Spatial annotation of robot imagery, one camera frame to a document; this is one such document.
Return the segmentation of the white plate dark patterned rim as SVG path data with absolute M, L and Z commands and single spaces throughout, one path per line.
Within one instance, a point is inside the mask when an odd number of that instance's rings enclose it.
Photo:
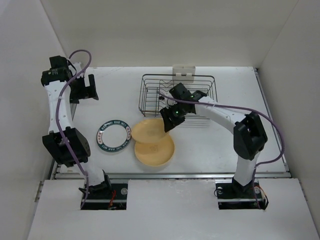
M 113 119 L 102 124 L 96 133 L 96 143 L 107 154 L 124 150 L 132 139 L 131 127 L 123 120 Z

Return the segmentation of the yellow shallow plate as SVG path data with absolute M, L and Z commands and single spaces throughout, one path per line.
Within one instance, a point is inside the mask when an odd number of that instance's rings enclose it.
M 156 143 L 138 143 L 134 145 L 136 158 L 149 167 L 166 165 L 175 153 L 175 144 L 170 135 Z

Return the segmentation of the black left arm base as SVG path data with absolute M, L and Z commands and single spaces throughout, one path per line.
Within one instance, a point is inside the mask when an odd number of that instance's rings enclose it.
M 106 210 L 106 211 L 119 211 L 127 209 L 128 197 L 128 181 L 112 179 L 111 190 L 98 190 L 95 193 L 90 193 L 85 199 L 85 189 L 81 192 L 83 197 L 80 203 L 81 210 Z

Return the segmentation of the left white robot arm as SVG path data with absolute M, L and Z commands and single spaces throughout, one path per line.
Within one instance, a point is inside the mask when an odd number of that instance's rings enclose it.
M 87 186 L 81 192 L 107 198 L 112 192 L 110 179 L 103 170 L 88 162 L 89 142 L 74 126 L 71 112 L 71 105 L 79 104 L 80 100 L 98 100 L 95 77 L 88 75 L 89 85 L 86 85 L 85 71 L 79 63 L 72 64 L 60 55 L 50 57 L 49 61 L 50 69 L 41 76 L 50 111 L 49 129 L 42 143 L 59 165 L 76 166 L 86 177 Z

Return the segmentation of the grey wire dish rack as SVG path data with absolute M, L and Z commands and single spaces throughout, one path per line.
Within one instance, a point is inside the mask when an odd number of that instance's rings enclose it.
M 144 117 L 160 118 L 160 110 L 175 104 L 170 98 L 188 100 L 199 92 L 218 100 L 216 80 L 212 75 L 144 74 L 138 109 Z

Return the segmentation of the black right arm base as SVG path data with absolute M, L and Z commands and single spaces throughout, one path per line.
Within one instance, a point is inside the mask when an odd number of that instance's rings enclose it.
M 245 188 L 233 182 L 215 183 L 214 195 L 217 197 L 219 210 L 266 210 L 269 199 L 258 181 Z

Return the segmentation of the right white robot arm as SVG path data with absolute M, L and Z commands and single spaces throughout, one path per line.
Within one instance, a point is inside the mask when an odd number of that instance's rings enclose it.
M 182 124 L 187 114 L 205 117 L 227 129 L 233 135 L 233 149 L 237 153 L 237 166 L 232 178 L 232 193 L 243 197 L 250 191 L 254 182 L 253 174 L 260 152 L 268 137 L 260 116 L 257 113 L 240 113 L 219 107 L 206 93 L 196 90 L 191 93 L 182 83 L 159 95 L 171 100 L 160 110 L 164 131 L 169 132 Z

